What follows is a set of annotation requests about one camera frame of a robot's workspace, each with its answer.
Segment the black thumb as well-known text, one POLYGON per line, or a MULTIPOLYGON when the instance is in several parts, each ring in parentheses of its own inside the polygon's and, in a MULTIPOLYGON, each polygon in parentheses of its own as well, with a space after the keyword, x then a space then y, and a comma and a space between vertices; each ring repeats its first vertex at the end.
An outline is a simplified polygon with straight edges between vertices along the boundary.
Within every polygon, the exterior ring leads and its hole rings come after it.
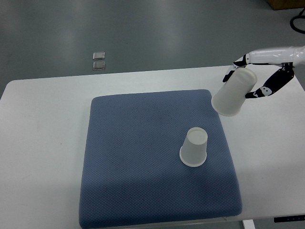
POLYGON ((254 99, 271 96, 288 84, 293 79, 294 75, 292 65, 283 65, 266 80, 263 86, 254 92, 247 93, 245 98, 254 99))

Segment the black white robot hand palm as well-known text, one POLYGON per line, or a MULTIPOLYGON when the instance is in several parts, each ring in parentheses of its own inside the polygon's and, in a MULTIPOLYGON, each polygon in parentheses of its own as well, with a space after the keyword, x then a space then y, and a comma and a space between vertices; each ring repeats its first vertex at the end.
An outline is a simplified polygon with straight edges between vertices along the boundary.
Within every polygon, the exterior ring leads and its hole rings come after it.
POLYGON ((246 55, 247 64, 291 64, 297 67, 305 64, 305 47, 273 47, 258 49, 246 55))

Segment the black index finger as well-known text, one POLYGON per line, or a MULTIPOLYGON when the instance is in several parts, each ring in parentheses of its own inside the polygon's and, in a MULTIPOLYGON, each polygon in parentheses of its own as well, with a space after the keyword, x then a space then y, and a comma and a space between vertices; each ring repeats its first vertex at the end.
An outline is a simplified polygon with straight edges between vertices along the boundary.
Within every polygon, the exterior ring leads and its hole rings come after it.
POLYGON ((239 58, 229 67, 226 75, 223 78, 223 83, 227 82, 229 78, 233 75, 233 73, 239 69, 244 68, 248 64, 248 54, 245 54, 243 57, 239 58))

